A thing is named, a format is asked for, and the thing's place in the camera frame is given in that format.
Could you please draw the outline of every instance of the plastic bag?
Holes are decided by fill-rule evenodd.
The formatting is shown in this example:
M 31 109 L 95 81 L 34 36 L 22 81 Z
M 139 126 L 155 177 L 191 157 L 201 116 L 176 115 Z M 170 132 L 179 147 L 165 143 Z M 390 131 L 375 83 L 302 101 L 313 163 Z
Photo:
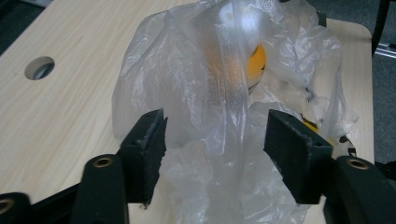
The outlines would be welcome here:
M 259 46 L 264 74 L 250 78 Z M 176 223 L 302 223 L 307 206 L 262 151 L 266 116 L 303 114 L 326 138 L 343 135 L 356 118 L 343 99 L 341 53 L 302 0 L 201 1 L 152 15 L 124 57 L 114 133 L 123 139 L 140 115 L 163 108 L 160 173 L 172 188 L 156 190 L 168 190 Z

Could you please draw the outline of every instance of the table surface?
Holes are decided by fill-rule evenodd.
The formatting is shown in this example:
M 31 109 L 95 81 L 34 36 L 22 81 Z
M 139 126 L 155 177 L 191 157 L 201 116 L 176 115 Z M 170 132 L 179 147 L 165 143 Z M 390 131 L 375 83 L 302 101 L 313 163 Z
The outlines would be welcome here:
M 191 0 L 55 0 L 0 58 L 0 193 L 21 191 L 32 203 L 76 184 L 86 161 L 115 153 L 111 97 L 122 58 L 148 15 Z M 349 137 L 358 156 L 374 161 L 371 35 L 361 25 L 328 20 L 344 45 L 346 101 L 360 116 Z M 52 72 L 25 76 L 33 60 L 51 57 Z M 164 188 L 160 179 L 157 188 Z M 135 223 L 173 223 L 165 198 L 154 194 Z M 305 223 L 324 223 L 320 205 Z

